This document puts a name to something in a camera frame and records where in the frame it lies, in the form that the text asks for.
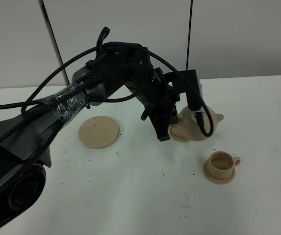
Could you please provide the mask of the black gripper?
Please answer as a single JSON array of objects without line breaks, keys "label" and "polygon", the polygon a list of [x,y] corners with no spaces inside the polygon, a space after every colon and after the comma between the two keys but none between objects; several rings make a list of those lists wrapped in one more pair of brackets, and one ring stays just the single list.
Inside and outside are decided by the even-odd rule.
[{"label": "black gripper", "polygon": [[163,75],[162,69],[154,69],[153,75],[140,92],[140,102],[145,107],[141,120],[150,118],[159,141],[169,140],[169,125],[179,122],[176,108],[176,102],[180,101],[179,95],[171,94],[172,87]]}]

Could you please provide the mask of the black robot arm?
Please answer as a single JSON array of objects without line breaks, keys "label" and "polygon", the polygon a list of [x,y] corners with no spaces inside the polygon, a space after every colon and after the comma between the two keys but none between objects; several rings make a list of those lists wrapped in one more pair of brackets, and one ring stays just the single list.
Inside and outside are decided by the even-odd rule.
[{"label": "black robot arm", "polygon": [[155,54],[122,42],[98,43],[86,51],[91,52],[96,58],[58,93],[37,99],[39,86],[25,102],[0,105],[0,110],[21,109],[18,116],[0,121],[0,228],[38,200],[45,167],[51,165],[50,144],[82,109],[137,98],[145,108],[141,118],[150,119],[160,141],[169,139],[179,95],[151,64]]}]

